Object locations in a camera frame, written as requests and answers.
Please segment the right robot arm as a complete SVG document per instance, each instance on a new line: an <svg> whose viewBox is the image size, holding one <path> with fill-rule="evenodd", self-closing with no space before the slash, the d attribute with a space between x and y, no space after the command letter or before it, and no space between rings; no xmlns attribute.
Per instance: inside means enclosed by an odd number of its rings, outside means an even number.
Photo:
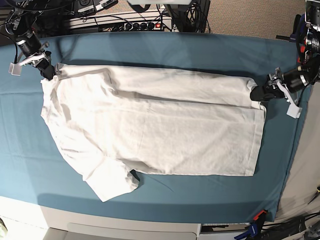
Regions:
<svg viewBox="0 0 320 240"><path fill-rule="evenodd" d="M13 76L20 76L22 67L31 65L40 71L42 77L52 80L56 72L51 63L52 53L46 50L49 43L40 42L33 24L43 12L55 11L57 8L49 7L48 0L25 0L21 3L7 0L6 3L11 6L11 11L3 25L6 32L12 35L15 48L21 50L21 53L15 54L8 72Z"/></svg>

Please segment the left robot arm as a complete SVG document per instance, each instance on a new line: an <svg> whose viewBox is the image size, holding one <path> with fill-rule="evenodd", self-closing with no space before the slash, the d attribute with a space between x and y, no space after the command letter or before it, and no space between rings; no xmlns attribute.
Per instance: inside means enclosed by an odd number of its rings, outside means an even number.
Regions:
<svg viewBox="0 0 320 240"><path fill-rule="evenodd" d="M320 2L307 0L305 14L297 15L293 32L288 41L294 42L297 49L297 67L283 72L276 68L266 77L262 86L256 86L250 99L268 102L272 99L289 99L300 93L297 106L301 105L304 91L320 81Z"/></svg>

